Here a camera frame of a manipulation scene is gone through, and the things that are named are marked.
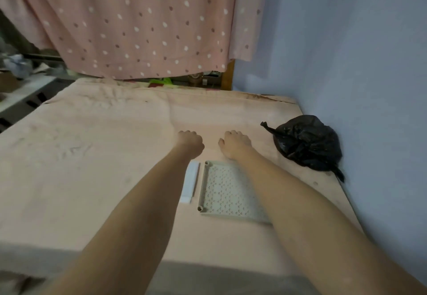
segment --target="plastic bag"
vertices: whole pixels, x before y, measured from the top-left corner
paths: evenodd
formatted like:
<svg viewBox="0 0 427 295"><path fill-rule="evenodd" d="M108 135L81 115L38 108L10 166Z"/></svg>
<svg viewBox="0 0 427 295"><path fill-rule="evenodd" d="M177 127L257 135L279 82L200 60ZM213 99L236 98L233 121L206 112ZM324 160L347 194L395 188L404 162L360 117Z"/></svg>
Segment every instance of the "plastic bag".
<svg viewBox="0 0 427 295"><path fill-rule="evenodd" d="M314 115L301 115L276 129L262 122L273 134L277 150L287 159L303 167L317 171L331 171L344 182L344 174L338 169L342 158L338 135Z"/></svg>

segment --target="perforated plastic panel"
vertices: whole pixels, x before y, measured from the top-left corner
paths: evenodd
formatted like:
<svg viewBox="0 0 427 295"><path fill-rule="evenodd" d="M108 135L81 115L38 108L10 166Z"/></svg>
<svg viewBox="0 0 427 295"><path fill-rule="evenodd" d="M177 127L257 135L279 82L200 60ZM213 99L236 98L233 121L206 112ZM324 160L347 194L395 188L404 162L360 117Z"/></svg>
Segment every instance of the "perforated plastic panel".
<svg viewBox="0 0 427 295"><path fill-rule="evenodd" d="M199 206L202 214L269 223L251 182L234 164L206 161Z"/></svg>

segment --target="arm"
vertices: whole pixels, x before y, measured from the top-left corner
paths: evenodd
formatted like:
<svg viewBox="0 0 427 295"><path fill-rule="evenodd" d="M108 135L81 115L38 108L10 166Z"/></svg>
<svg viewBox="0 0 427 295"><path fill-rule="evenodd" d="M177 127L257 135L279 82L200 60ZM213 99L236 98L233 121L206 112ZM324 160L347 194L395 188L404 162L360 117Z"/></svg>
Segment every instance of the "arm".
<svg viewBox="0 0 427 295"><path fill-rule="evenodd" d="M179 132L46 295L145 294L172 233L187 166L204 147L195 132Z"/></svg>
<svg viewBox="0 0 427 295"><path fill-rule="evenodd" d="M427 294L327 198L260 155L247 136L226 132L219 145L249 176L283 247L319 292Z"/></svg>

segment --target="green object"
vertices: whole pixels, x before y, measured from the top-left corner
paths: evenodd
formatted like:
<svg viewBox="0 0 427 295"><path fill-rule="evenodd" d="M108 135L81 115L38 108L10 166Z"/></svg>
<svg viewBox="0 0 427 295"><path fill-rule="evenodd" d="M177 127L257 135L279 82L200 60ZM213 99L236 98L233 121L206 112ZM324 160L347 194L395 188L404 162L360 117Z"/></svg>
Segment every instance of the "green object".
<svg viewBox="0 0 427 295"><path fill-rule="evenodd" d="M172 79L170 78L163 78L163 79L150 79L148 83L160 83L164 85L173 85Z"/></svg>

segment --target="right arm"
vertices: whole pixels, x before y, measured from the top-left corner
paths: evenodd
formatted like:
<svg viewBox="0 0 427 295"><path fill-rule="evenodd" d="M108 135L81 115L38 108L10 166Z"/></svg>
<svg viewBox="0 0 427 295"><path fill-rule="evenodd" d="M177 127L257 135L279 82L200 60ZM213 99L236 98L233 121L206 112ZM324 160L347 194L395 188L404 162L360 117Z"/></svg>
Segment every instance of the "right arm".
<svg viewBox="0 0 427 295"><path fill-rule="evenodd" d="M281 244L324 295L427 294L318 191L260 155L241 132L219 145L251 180Z"/></svg>

